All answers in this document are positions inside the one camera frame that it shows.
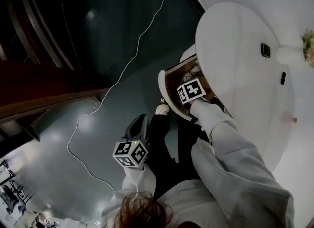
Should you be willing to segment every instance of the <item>flower arrangement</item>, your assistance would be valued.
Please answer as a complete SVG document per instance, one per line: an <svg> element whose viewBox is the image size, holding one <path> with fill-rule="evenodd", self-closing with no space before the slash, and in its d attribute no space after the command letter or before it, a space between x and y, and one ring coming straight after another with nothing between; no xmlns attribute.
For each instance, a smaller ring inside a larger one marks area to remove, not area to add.
<svg viewBox="0 0 314 228"><path fill-rule="evenodd" d="M314 32L306 30L301 38L303 40L304 59L310 67L314 68Z"/></svg>

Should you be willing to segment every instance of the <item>brown hair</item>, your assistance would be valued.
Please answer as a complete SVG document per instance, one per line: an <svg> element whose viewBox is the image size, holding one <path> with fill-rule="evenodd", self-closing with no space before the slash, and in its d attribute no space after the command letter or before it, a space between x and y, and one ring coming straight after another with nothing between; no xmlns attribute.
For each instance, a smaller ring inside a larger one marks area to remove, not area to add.
<svg viewBox="0 0 314 228"><path fill-rule="evenodd" d="M123 199L115 228L165 228L173 217L172 209L153 200L151 194L132 193Z"/></svg>

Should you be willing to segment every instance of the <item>white table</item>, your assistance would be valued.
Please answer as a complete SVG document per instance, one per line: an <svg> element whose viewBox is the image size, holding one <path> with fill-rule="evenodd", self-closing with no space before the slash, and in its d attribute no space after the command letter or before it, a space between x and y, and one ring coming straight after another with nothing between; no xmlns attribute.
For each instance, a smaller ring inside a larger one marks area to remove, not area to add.
<svg viewBox="0 0 314 228"><path fill-rule="evenodd" d="M263 42L271 58L261 55ZM279 43L272 31L248 8L219 3L201 17L195 45L213 92L274 170L288 143L291 125L281 119L286 109L293 112L293 92L288 68L276 60Z"/></svg>

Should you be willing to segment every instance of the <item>white wire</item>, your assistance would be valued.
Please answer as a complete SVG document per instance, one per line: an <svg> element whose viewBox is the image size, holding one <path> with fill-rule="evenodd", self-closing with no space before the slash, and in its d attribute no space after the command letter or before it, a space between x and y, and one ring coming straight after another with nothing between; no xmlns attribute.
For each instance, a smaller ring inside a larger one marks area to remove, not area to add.
<svg viewBox="0 0 314 228"><path fill-rule="evenodd" d="M96 180L98 180L98 181L101 181L101 182L107 184L114 192L115 192L115 189L114 189L108 182L106 182L106 181L104 181L104 180L101 180L101 179L99 179L99 178L93 176L93 175L91 174L91 172L88 170L88 168L87 168L85 162L83 162L79 157L77 157L76 155L74 155L73 153L70 152L70 150L69 150L69 144L70 144L70 142L71 142L71 140L72 140L72 138L73 138L75 132L76 132L77 129L78 129L78 124L79 124L79 121L82 119L82 117L84 117L84 116L86 116L86 115L93 114L93 113L95 113L95 112L97 112L97 111L99 110L99 108L102 106L104 100L106 99L107 95L110 93L111 89L113 89L113 88L119 83L119 81L120 81L120 79L121 79L121 77L122 77L124 71L125 71L126 68L128 67L128 65L137 57L138 48L139 48L139 42L140 42L140 40L141 40L141 37L148 31L148 29L149 29L150 26L152 25L152 23L153 23L153 21L154 21L154 19L155 19L155 16L161 11L164 2L165 2L165 0L162 0L162 3L161 3L161 6L160 6L159 10L153 15L153 18L152 18L150 24L148 25L148 27L146 28L146 30L144 30L144 32L143 32L143 33L140 35L140 37L138 38L138 41L137 41L137 49L136 49L136 54L135 54L135 56L134 56L134 57L127 63L127 65L124 67L124 69L123 69L123 71L121 72L120 77L118 78L117 82L108 90L107 94L106 94L106 95L104 96L104 98L102 99L102 101L101 101L99 107L98 107L96 110L94 110L93 112L91 112L91 113L83 114L83 115L78 119L78 121L77 121L77 123L76 123L76 126L75 126L75 130L74 130L73 134L71 135L71 138L70 138L70 140L69 140L69 142L68 142L68 145L67 145L67 149L68 149L68 152L70 153L70 155L72 155L73 157L75 157L76 159L78 159L81 163L83 163L83 165L85 166L85 168L86 168L87 172L89 173L89 175L90 175L92 178L94 178L94 179L96 179Z"/></svg>

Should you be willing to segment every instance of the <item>white sneaker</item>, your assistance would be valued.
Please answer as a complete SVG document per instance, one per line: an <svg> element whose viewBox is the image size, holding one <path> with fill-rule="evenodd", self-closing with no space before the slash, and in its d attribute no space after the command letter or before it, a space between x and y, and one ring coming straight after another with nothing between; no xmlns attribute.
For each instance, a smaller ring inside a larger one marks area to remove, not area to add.
<svg viewBox="0 0 314 228"><path fill-rule="evenodd" d="M155 110L155 115L168 115L169 106L166 104L159 105Z"/></svg>

